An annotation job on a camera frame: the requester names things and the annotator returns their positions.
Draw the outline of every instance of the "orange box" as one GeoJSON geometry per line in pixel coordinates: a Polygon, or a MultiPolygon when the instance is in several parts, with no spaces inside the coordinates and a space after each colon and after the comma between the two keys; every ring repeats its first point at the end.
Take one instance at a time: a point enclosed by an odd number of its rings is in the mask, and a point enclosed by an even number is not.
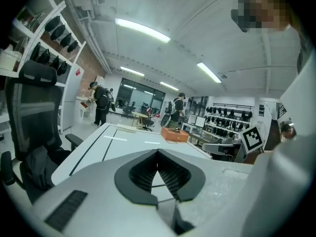
{"type": "Polygon", "coordinates": [[[189,137],[188,133],[183,130],[180,130],[180,133],[176,133],[171,130],[173,129],[165,127],[161,129],[161,135],[163,136],[163,138],[165,138],[165,140],[187,142],[189,137]]]}

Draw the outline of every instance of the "light fixture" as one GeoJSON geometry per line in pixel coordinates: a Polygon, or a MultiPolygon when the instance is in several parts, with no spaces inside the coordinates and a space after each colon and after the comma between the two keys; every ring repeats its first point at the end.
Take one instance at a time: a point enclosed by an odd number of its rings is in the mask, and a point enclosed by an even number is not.
{"type": "Polygon", "coordinates": [[[168,43],[170,40],[170,38],[167,37],[166,35],[163,35],[162,33],[159,33],[159,32],[157,32],[157,31],[155,31],[147,26],[143,26],[143,25],[137,24],[137,23],[132,22],[132,21],[116,18],[115,23],[118,26],[127,27],[130,29],[145,33],[145,34],[152,36],[152,37],[154,37],[154,38],[156,38],[164,43],[168,43]]]}
{"type": "Polygon", "coordinates": [[[169,88],[172,88],[172,89],[174,89],[174,90],[176,90],[176,91],[179,90],[179,89],[177,89],[177,88],[175,88],[175,87],[173,87],[173,86],[171,86],[171,85],[169,85],[169,84],[167,84],[167,83],[165,83],[165,82],[163,82],[163,81],[161,81],[160,84],[162,84],[162,85],[164,85],[164,86],[167,86],[167,87],[169,87],[169,88]]]}
{"type": "Polygon", "coordinates": [[[136,89],[136,88],[134,88],[132,86],[129,86],[129,85],[126,85],[126,84],[124,84],[124,86],[127,87],[127,88],[136,89]]]}
{"type": "Polygon", "coordinates": [[[141,76],[141,77],[144,76],[144,74],[142,74],[142,73],[139,73],[139,72],[134,71],[134,70],[131,70],[131,69],[127,69],[127,68],[125,68],[125,67],[121,67],[120,69],[125,70],[125,71],[129,71],[129,72],[134,73],[134,74],[137,74],[137,75],[139,75],[139,76],[141,76]]]}
{"type": "Polygon", "coordinates": [[[221,80],[219,80],[218,77],[204,63],[201,62],[197,66],[207,73],[215,82],[221,83],[221,80]]]}

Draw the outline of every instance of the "white ceiling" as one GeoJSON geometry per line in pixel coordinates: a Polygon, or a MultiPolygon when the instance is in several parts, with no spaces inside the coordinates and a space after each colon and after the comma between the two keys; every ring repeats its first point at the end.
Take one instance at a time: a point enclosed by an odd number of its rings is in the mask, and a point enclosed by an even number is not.
{"type": "MultiPolygon", "coordinates": [[[[81,0],[72,1],[79,6],[81,0]]],[[[230,17],[236,1],[105,0],[98,5],[97,0],[84,0],[82,6],[93,9],[81,26],[91,26],[94,45],[114,73],[125,66],[144,73],[144,80],[153,84],[163,81],[193,96],[279,98],[296,76],[298,34],[293,29],[266,35],[243,33],[230,17]],[[116,17],[155,29],[171,41],[162,43],[116,26],[116,17]],[[215,83],[197,67],[198,62],[227,78],[215,83]]]]}

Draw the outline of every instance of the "red sign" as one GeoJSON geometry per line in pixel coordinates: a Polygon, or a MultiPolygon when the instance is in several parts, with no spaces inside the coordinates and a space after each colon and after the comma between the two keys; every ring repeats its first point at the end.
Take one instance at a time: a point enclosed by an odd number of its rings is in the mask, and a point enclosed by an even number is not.
{"type": "Polygon", "coordinates": [[[80,69],[77,69],[77,71],[76,71],[76,77],[79,76],[80,73],[81,73],[81,72],[80,72],[80,69]]]}

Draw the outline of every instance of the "cap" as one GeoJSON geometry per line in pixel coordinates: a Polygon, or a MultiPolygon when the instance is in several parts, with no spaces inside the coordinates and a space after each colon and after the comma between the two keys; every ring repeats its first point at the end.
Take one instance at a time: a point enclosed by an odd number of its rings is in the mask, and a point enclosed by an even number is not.
{"type": "Polygon", "coordinates": [[[93,86],[95,86],[95,85],[98,85],[98,83],[97,83],[96,81],[91,82],[89,89],[91,89],[91,88],[92,88],[93,86]]]}
{"type": "Polygon", "coordinates": [[[186,95],[184,93],[179,93],[179,97],[184,97],[184,99],[186,99],[186,95]]]}

